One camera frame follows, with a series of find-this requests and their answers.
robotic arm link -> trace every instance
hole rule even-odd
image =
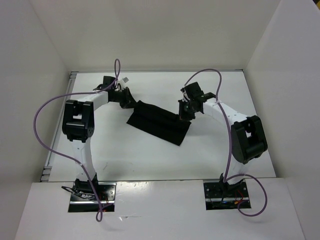
[[[104,76],[103,84],[94,90],[105,89],[114,80],[114,77]],[[109,102],[117,102],[123,109],[133,108],[136,101],[125,85],[127,81],[127,78],[123,78],[108,91],[100,91],[79,100],[65,102],[62,132],[71,142],[74,157],[86,168],[96,189],[98,179],[91,155],[91,137],[95,131],[94,111]],[[79,164],[76,164],[76,180],[72,190],[78,196],[93,193],[87,175]]]
[[[179,100],[179,116],[190,121],[195,119],[195,113],[201,112],[221,124],[225,124],[225,118],[216,101],[216,96],[209,92],[204,94],[197,82],[191,83],[181,89],[182,100]],[[231,126],[232,156],[229,167],[229,176],[245,174],[251,160],[259,158],[268,149],[268,144],[261,120],[258,116],[246,116],[220,102]],[[234,189],[238,186],[243,176],[237,176],[223,182],[224,174],[220,177],[223,189]]]

wire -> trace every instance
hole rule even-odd
[[[255,180],[260,185],[260,187],[261,187],[261,189],[263,191],[263,194],[264,194],[264,205],[263,205],[263,208],[259,212],[255,213],[255,214],[247,214],[247,213],[244,213],[243,211],[240,210],[240,205],[243,204],[244,202],[248,202],[249,200],[243,200],[243,201],[239,202],[237,204],[237,208],[238,208],[238,211],[242,215],[245,215],[247,217],[256,217],[256,216],[258,216],[258,215],[260,215],[260,214],[262,214],[264,212],[264,210],[266,209],[267,204],[268,204],[268,195],[267,195],[267,192],[266,192],[264,186],[262,186],[261,182],[256,177],[254,177],[254,176],[252,176],[250,174],[244,174],[244,173],[233,175],[231,177],[228,177],[226,180],[229,181],[230,179],[233,179],[233,178],[236,178],[236,177],[244,177],[244,176],[252,178],[253,180]]]
[[[199,70],[197,71],[195,74],[193,74],[187,81],[186,83],[184,84],[184,86],[186,86],[190,81],[191,79],[193,79],[196,75],[198,75],[199,73],[202,73],[202,72],[208,72],[208,71],[213,71],[213,72],[216,72],[218,73],[219,75],[219,84],[218,84],[218,87],[216,88],[216,92],[215,92],[215,99],[216,99],[216,102],[222,112],[222,115],[223,115],[223,118],[225,120],[225,123],[226,123],[226,128],[227,128],[227,131],[228,131],[228,138],[229,138],[229,153],[228,153],[228,161],[227,161],[227,164],[226,164],[226,168],[225,168],[225,172],[224,172],[224,176],[223,176],[223,182],[226,183],[227,181],[233,179],[233,178],[236,178],[236,177],[244,177],[244,176],[247,176],[247,177],[250,177],[252,179],[254,179],[261,187],[263,193],[264,193],[264,198],[265,198],[265,201],[264,201],[264,206],[262,208],[262,210],[260,210],[259,212],[255,213],[255,214],[247,214],[247,213],[244,213],[240,210],[240,205],[244,202],[246,202],[247,200],[244,200],[240,203],[238,203],[237,205],[237,208],[238,208],[238,211],[244,215],[244,216],[247,216],[247,217],[255,217],[255,216],[258,216],[260,215],[267,207],[267,204],[268,204],[268,196],[267,196],[267,192],[264,188],[264,186],[261,184],[261,182],[254,176],[252,175],[249,175],[249,174],[244,174],[244,173],[241,173],[241,174],[236,174],[236,175],[233,175],[233,176],[230,176],[230,177],[227,177],[228,176],[228,173],[229,173],[229,168],[230,168],[230,164],[231,164],[231,157],[232,157],[232,137],[231,137],[231,127],[230,127],[230,124],[229,124],[229,121],[228,121],[228,117],[227,117],[227,114],[224,110],[224,108],[222,107],[220,101],[219,101],[219,90],[220,90],[220,87],[221,87],[221,83],[222,83],[222,75],[221,75],[221,72],[214,69],[214,68],[205,68],[205,69],[202,69],[202,70]]]
[[[119,60],[119,59],[116,59],[116,60],[114,61],[115,79],[113,80],[113,82],[112,82],[108,87],[106,87],[106,88],[104,88],[104,89],[102,89],[102,90],[99,90],[99,91],[74,92],[74,93],[67,93],[67,94],[55,96],[55,97],[49,99],[48,101],[46,101],[44,104],[42,104],[42,105],[39,107],[39,109],[36,111],[36,113],[35,113],[35,115],[34,115],[34,119],[33,119],[33,132],[34,132],[34,135],[35,135],[36,139],[38,140],[38,142],[39,142],[45,149],[47,149],[48,151],[50,151],[50,152],[52,152],[52,153],[54,153],[54,154],[60,155],[60,156],[62,156],[62,157],[65,157],[65,158],[67,158],[67,159],[71,159],[71,160],[75,161],[75,162],[76,162],[77,164],[79,164],[79,165],[81,166],[81,168],[83,169],[86,177],[88,178],[89,184],[90,184],[90,186],[91,186],[91,188],[92,188],[92,191],[93,191],[93,193],[94,193],[94,196],[95,196],[96,201],[97,201],[98,206],[99,206],[99,210],[98,210],[98,212],[96,213],[96,216],[95,216],[95,219],[96,219],[97,222],[101,222],[101,221],[102,221],[102,218],[103,218],[103,210],[104,210],[104,208],[106,208],[106,207],[108,206],[108,204],[107,204],[107,206],[102,206],[101,201],[100,201],[100,199],[99,199],[99,196],[98,196],[98,194],[97,194],[97,191],[96,191],[96,189],[95,189],[95,187],[94,187],[94,184],[93,184],[93,182],[92,182],[91,179],[90,179],[89,173],[88,173],[87,169],[85,168],[85,166],[83,166],[83,164],[82,164],[79,160],[75,159],[75,158],[72,157],[72,156],[66,155],[66,154],[64,154],[64,153],[61,153],[61,152],[58,152],[58,151],[52,149],[51,147],[47,146],[47,145],[40,139],[40,137],[39,137],[39,135],[38,135],[38,132],[37,132],[37,118],[38,118],[38,115],[39,115],[39,113],[41,112],[41,110],[42,110],[47,104],[51,103],[52,101],[54,101],[54,100],[56,100],[56,99],[64,98],[64,97],[67,97],[67,96],[73,96],[73,95],[96,94],[96,93],[100,93],[100,92],[109,90],[109,89],[117,82],[117,80],[118,80],[118,78],[119,78],[119,75],[120,75],[120,70],[121,70],[120,60]]]

white wall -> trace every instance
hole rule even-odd
[[[320,11],[282,0],[244,71],[307,240],[320,235]]]
[[[0,239],[14,239],[31,182],[40,180],[47,152],[36,142],[36,109],[64,93],[68,72],[27,0],[0,1]],[[50,143],[62,102],[39,119]]]
[[[30,0],[74,71],[243,69],[280,0]]]

black bracket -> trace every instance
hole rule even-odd
[[[212,92],[204,93],[197,82],[193,82],[181,89],[189,100],[179,100],[179,117],[181,120],[190,121],[195,119],[195,113],[204,113],[204,103],[208,99],[215,98]]]
[[[64,105],[62,132],[70,140],[81,140],[83,143],[94,134],[94,103],[67,100]]]

black joint housing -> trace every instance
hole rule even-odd
[[[93,90],[103,90],[106,89],[107,87],[109,87],[114,81],[115,81],[115,77],[113,76],[103,76],[103,82],[102,84],[100,84],[99,86],[97,86],[95,89]],[[114,90],[116,88],[115,85],[113,85],[110,90]]]
[[[243,179],[238,181],[235,184],[229,184],[227,182],[224,182],[224,175],[221,173],[220,178],[219,178],[219,187],[222,191],[222,195],[226,196],[229,193],[234,192],[243,182]]]
[[[182,120],[190,121],[195,119],[195,113],[204,113],[204,103],[208,99],[215,98],[216,95],[212,92],[204,93],[197,82],[193,82],[181,89],[181,92],[186,93],[189,101],[179,100],[179,116]]]
[[[108,100],[109,102],[119,103],[123,109],[132,109],[137,104],[128,87],[121,91],[109,91]]]
[[[261,119],[254,115],[231,126],[232,155],[242,163],[258,158],[268,149]]]
[[[94,103],[67,100],[64,105],[62,132],[70,140],[81,140],[83,143],[94,134]]]
[[[98,189],[98,178],[97,178],[97,174],[94,176],[94,178],[92,179],[92,183],[93,186],[95,188],[95,190]],[[94,191],[91,188],[91,185],[89,183],[89,181],[80,181],[78,178],[75,180],[74,182],[74,186],[73,189],[75,192],[82,192],[84,194],[93,194]]]

